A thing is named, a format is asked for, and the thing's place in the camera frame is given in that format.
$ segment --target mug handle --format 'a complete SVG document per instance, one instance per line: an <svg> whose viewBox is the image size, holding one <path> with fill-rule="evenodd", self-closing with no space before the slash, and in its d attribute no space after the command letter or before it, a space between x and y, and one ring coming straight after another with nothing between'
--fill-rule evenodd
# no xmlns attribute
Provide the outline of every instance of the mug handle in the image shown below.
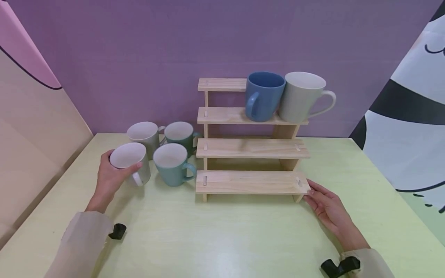
<svg viewBox="0 0 445 278"><path fill-rule="evenodd" d="M258 99L258 97L259 97L259 92L255 92L247 100L247 103L246 103L246 116L248 118L250 118L250 119L253 118L253 115L252 115L253 106L255 105L255 102Z"/></svg>
<svg viewBox="0 0 445 278"><path fill-rule="evenodd" d="M195 137L204 138L204 136L202 136L202 134L199 132L193 132L193 138L195 138ZM196 145L196 147L193 147L192 148L193 152L195 152L197 148L198 148L198 145Z"/></svg>
<svg viewBox="0 0 445 278"><path fill-rule="evenodd" d="M136 184L137 184L138 186L143 186L143 185L144 185L144 184L142 183L141 177L139 176L139 173L138 173L138 172L134 172L134 173L132 174L132 176L133 176L133 179L134 179L134 181L136 182Z"/></svg>
<svg viewBox="0 0 445 278"><path fill-rule="evenodd" d="M161 125L161 126L158 128L158 132L160 133L160 132L163 131L164 129L166 129L166 126L165 126L165 125ZM167 140L167 138L165 137L165 134L164 134L164 139L161 141L161 143L159 143L159 145L162 146L162 145L166 142L166 140Z"/></svg>
<svg viewBox="0 0 445 278"><path fill-rule="evenodd" d="M323 114L324 112L327 112L327 111L331 110L332 107L334 107L335 102L337 101L337 97L335 96L334 92L333 92L333 91L323 91L323 92L321 93L321 96L320 96L320 97L322 97L322 96L324 96L324 95L328 95L328 96L332 97L332 104L331 104L328 108L326 108L326 109L323 109L323 110L321 110L321 111L318 111L318 112L309 114L307 118L310 118L310 117L313 117L313 116L317 116L317 115Z"/></svg>
<svg viewBox="0 0 445 278"><path fill-rule="evenodd" d="M192 175L190 177L185 176L182 181L186 182L191 180L192 178L196 177L196 168L191 165L190 163L184 163L184 165L182 166L183 169L189 169L190 171L192 171Z"/></svg>

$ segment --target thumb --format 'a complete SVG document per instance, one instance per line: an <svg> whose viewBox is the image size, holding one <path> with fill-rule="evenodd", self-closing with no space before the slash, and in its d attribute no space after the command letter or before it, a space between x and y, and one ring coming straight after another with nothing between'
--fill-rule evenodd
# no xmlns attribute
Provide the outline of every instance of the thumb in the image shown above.
<svg viewBox="0 0 445 278"><path fill-rule="evenodd" d="M329 197L325 196L323 193L314 190L309 190L308 193L312 198L314 198L317 202L321 203L325 207L332 206L332 200Z"/></svg>
<svg viewBox="0 0 445 278"><path fill-rule="evenodd" d="M142 167L142 162L135 163L128 168L124 169L125 175L129 176L138 171Z"/></svg>

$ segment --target purple wall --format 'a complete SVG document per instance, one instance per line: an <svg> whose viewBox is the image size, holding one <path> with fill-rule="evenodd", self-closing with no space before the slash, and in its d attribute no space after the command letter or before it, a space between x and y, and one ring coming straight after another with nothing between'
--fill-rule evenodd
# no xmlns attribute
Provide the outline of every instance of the purple wall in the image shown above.
<svg viewBox="0 0 445 278"><path fill-rule="evenodd" d="M196 123L199 77L268 70L324 77L337 105L299 135L347 137L441 1L9 3L94 133L125 132L138 121ZM213 94L212 105L243 106L243 93Z"/></svg>

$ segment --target human hand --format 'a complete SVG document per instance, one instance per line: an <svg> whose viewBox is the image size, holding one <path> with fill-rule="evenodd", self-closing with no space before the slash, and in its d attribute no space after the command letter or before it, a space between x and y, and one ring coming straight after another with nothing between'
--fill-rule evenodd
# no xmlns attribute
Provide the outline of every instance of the human hand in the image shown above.
<svg viewBox="0 0 445 278"><path fill-rule="evenodd" d="M318 219L339 240L344 251L370 248L359 229L343 206L340 198L316 182L307 180L311 190L304 200L314 210Z"/></svg>
<svg viewBox="0 0 445 278"><path fill-rule="evenodd" d="M104 213L124 180L142 166L142 163L138 162L125 169L115 168L109 161L113 151L111 149L101 156L101 164L97 172L96 190L85 211Z"/></svg>

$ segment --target green mug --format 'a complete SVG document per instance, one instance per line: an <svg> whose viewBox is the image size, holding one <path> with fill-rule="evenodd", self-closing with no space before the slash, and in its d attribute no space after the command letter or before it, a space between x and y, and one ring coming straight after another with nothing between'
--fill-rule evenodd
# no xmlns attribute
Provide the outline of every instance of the green mug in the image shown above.
<svg viewBox="0 0 445 278"><path fill-rule="evenodd" d="M169 124L164 129L165 138L162 140L161 145L167 140L167 143L178 143L183 145L187 149L187 157L196 151L196 147L193 146L193 139L195 137L202 137L199 132L193 132L193 126L184 121L177 121Z"/></svg>
<svg viewBox="0 0 445 278"><path fill-rule="evenodd" d="M154 151L153 161L168 186L180 186L196 177L196 168L187 163L187 150L183 145L170 143L160 146ZM187 169L192 171L192 176L187 176Z"/></svg>

